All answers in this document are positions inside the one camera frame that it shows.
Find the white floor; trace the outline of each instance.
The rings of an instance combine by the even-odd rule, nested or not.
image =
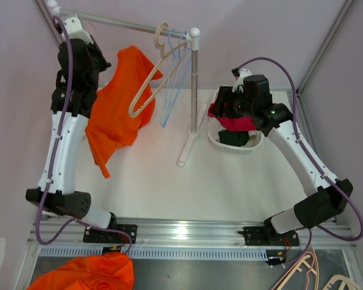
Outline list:
[[[199,103],[210,103],[214,91],[200,89]],[[123,218],[262,222],[306,197],[295,172],[267,138],[247,155],[214,149],[207,116],[187,165],[177,166],[190,126],[191,91],[182,90],[165,129],[159,120],[163,93],[133,146],[109,160],[109,179],[94,165],[87,140],[82,141],[76,188],[91,193],[93,203]],[[273,99],[288,104],[284,92],[273,92]]]

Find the white basket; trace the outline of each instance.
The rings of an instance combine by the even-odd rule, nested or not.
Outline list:
[[[215,100],[217,99],[218,91],[219,89],[217,89],[214,93],[214,98],[212,102],[215,102]],[[260,131],[250,131],[250,140],[245,146],[237,147],[226,145],[219,142],[219,132],[222,130],[226,130],[226,128],[224,128],[217,119],[209,117],[207,130],[208,138],[216,149],[225,152],[236,154],[249,153],[250,151],[253,151],[254,149],[260,147],[264,139],[264,135]]]

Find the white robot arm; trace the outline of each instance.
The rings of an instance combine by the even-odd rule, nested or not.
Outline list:
[[[250,117],[257,130],[269,138],[286,157],[307,195],[307,198],[294,207],[265,220],[263,230],[269,239],[268,244],[280,245],[281,242],[277,241],[282,241],[285,234],[299,228],[313,228],[339,215],[345,209],[347,201],[325,180],[326,176],[347,196],[351,195],[353,187],[349,180],[340,181],[325,166],[301,133],[299,133],[301,144],[296,139],[293,131],[293,115],[284,104],[273,103],[269,81],[264,75],[254,76],[246,69],[236,70],[233,73],[237,74],[237,81],[233,87],[220,87],[218,97],[210,109],[211,113],[216,117]],[[310,157],[322,167],[324,175],[319,173]]]
[[[85,132],[91,108],[96,100],[99,73],[110,67],[94,39],[82,28],[77,16],[64,20],[73,47],[73,82],[68,110],[64,116],[61,136],[57,136],[59,120],[66,98],[68,80],[68,50],[65,43],[59,47],[58,60],[62,69],[57,74],[56,89],[52,95],[53,127],[43,174],[37,188],[27,190],[26,199],[39,206],[47,183],[50,183],[44,210],[72,216],[99,228],[108,228],[112,214],[91,203],[89,193],[75,191],[75,170],[79,142]],[[48,180],[50,158],[56,138],[60,138],[51,180]]]

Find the orange t-shirt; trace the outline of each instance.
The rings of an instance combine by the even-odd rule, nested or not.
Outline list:
[[[132,290],[132,260],[122,253],[75,258],[38,277],[28,290]]]
[[[136,118],[129,116],[128,109],[153,67],[153,63],[132,45],[119,51],[119,62],[112,80],[97,91],[97,100],[93,104],[85,132],[94,162],[105,178],[110,177],[106,163],[114,151],[132,145],[137,138],[137,131],[151,120],[155,100]],[[157,71],[152,79],[162,77],[163,74]],[[148,85],[134,110],[141,107],[151,95]]]

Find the metal pole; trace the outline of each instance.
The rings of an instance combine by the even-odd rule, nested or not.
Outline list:
[[[319,67],[325,54],[328,52],[328,49],[332,46],[333,41],[338,35],[343,23],[348,18],[348,15],[352,11],[352,8],[354,7],[354,4],[356,2],[357,0],[346,0],[345,3],[343,4],[329,32],[324,38],[318,52],[316,53],[316,56],[313,58],[312,63],[308,67],[305,77],[303,78],[303,80],[300,83],[300,86],[298,87],[298,95],[301,95],[301,93],[304,92],[304,89],[307,86],[310,78],[315,73],[317,67]]]
[[[63,39],[62,39],[62,36],[54,28],[53,21],[51,20],[51,14],[48,11],[48,8],[46,7],[45,1],[44,0],[34,0],[34,3],[38,7],[38,10],[41,13],[42,18],[43,18],[44,22],[46,23],[49,31],[51,32],[53,39],[55,40],[56,44],[59,46],[62,43]]]
[[[131,30],[142,31],[142,32],[145,32],[145,33],[155,34],[156,29],[157,29],[157,27],[153,27],[153,26],[141,25],[141,24],[137,24],[137,23],[133,23],[133,22],[127,22],[127,21],[120,21],[120,20],[113,19],[113,18],[97,16],[97,15],[93,15],[93,14],[88,14],[88,13],[83,13],[83,12],[79,12],[79,11],[75,11],[75,10],[66,9],[66,8],[60,8],[59,9],[59,14],[61,16],[68,16],[68,15],[77,14],[78,17],[83,19],[83,20],[88,20],[88,21],[98,22],[98,23],[102,23],[102,24],[127,28],[127,29],[131,29]],[[169,30],[165,30],[165,29],[162,30],[160,35],[168,36],[169,35]],[[183,34],[182,32],[179,32],[179,31],[173,31],[171,33],[171,37],[172,38],[177,38],[177,39],[180,39],[180,37],[181,37],[182,40],[187,39],[187,35]]]
[[[191,51],[191,133],[197,131],[198,115],[198,51]]]

